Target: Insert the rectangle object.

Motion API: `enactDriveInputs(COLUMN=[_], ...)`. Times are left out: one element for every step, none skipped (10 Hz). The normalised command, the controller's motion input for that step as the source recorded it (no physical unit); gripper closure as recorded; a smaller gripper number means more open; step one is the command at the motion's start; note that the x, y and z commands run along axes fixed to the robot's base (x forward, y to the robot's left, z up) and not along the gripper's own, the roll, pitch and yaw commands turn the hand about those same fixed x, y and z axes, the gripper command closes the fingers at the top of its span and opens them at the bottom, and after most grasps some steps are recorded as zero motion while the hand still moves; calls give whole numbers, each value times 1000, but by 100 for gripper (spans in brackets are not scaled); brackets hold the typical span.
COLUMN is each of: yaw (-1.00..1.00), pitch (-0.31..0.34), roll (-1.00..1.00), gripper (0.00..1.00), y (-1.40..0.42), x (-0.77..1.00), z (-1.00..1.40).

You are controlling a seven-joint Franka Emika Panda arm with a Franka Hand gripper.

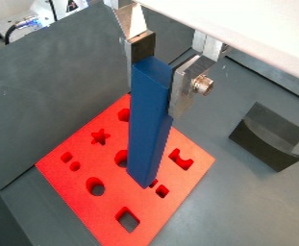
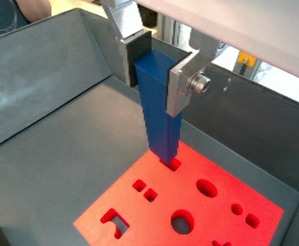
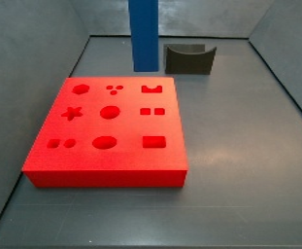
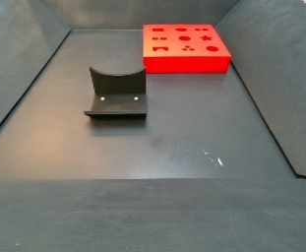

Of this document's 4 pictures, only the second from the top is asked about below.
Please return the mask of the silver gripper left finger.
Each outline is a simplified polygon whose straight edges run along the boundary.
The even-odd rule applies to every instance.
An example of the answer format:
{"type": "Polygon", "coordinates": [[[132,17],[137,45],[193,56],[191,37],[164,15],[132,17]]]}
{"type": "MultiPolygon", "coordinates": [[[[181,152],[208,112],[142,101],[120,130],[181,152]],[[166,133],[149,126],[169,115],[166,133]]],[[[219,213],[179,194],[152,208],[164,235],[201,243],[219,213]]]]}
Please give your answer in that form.
{"type": "Polygon", "coordinates": [[[133,0],[101,0],[101,5],[116,34],[124,82],[133,87],[137,84],[134,62],[150,50],[150,31],[142,26],[133,0]]]}

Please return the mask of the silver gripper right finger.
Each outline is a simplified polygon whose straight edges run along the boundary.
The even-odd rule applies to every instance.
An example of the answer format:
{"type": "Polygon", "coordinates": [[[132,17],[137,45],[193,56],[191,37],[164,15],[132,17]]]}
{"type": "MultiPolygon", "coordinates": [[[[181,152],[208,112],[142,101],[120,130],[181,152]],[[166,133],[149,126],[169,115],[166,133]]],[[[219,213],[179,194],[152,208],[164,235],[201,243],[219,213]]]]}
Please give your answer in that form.
{"type": "Polygon", "coordinates": [[[191,92],[203,94],[211,79],[204,75],[205,66],[221,54],[227,45],[191,30],[189,47],[193,49],[168,71],[166,113],[175,117],[188,105],[191,92]]]}

